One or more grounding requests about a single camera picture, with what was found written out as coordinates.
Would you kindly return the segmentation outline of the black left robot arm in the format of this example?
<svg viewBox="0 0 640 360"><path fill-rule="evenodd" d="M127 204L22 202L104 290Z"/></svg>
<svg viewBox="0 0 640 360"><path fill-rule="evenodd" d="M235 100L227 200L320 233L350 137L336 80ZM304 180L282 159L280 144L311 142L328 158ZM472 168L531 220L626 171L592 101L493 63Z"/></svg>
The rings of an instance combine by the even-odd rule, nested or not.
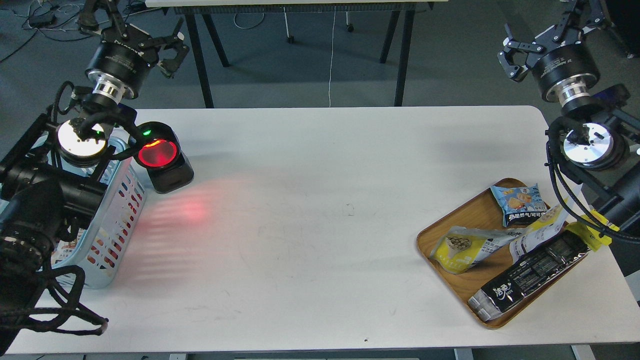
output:
<svg viewBox="0 0 640 360"><path fill-rule="evenodd" d="M172 78L189 53L179 20L152 37L108 10L99 29L82 14L81 30L99 34L86 69L91 86L64 82L54 102L1 160L1 353L22 330L98 336L108 319L82 305L118 269L146 198L131 168L146 170L159 194L195 173L172 128L137 124L134 100L150 70Z"/></svg>

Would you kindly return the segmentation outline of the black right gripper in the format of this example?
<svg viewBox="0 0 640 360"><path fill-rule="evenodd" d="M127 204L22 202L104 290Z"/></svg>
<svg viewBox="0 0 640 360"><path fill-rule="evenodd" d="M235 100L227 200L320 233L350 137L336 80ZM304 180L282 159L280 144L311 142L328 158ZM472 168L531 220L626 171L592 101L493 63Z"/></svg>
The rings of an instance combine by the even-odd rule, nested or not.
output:
<svg viewBox="0 0 640 360"><path fill-rule="evenodd" d="M569 103L587 97L589 89L599 81L601 73L583 43L582 30L569 27L563 35L557 35L556 29L549 27L529 43L516 40L508 23L504 29L504 50L497 55L499 64L516 83L531 73L543 101ZM516 56L523 57L524 62L516 64Z"/></svg>

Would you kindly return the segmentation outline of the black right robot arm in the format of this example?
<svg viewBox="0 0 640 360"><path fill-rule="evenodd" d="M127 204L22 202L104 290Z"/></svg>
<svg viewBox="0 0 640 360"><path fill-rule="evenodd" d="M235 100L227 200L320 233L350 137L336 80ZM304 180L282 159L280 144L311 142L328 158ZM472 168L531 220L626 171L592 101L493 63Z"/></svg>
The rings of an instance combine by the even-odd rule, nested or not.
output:
<svg viewBox="0 0 640 360"><path fill-rule="evenodd" d="M532 41L515 39L509 25L498 52L506 76L521 82L531 75L544 102L560 105L560 116L546 130L547 166L556 195L566 180L597 194L590 205L579 204L580 222L600 237L639 243L639 166L622 173L613 185L595 177L626 161L630 145L639 143L639 119L623 110L629 99L619 83L590 94L601 73L579 28L551 25Z"/></svg>

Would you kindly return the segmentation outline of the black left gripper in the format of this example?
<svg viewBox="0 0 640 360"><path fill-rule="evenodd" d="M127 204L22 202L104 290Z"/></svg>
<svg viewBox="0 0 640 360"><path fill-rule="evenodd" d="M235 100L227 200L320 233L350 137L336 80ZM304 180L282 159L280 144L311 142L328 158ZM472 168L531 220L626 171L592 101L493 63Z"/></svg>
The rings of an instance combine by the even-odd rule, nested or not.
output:
<svg viewBox="0 0 640 360"><path fill-rule="evenodd" d="M94 101L135 100L155 66L172 79L190 48L184 44L178 18L170 36L152 37L135 25L112 25L101 32L99 46L85 71L93 83ZM160 59L162 50L173 50L173 58Z"/></svg>

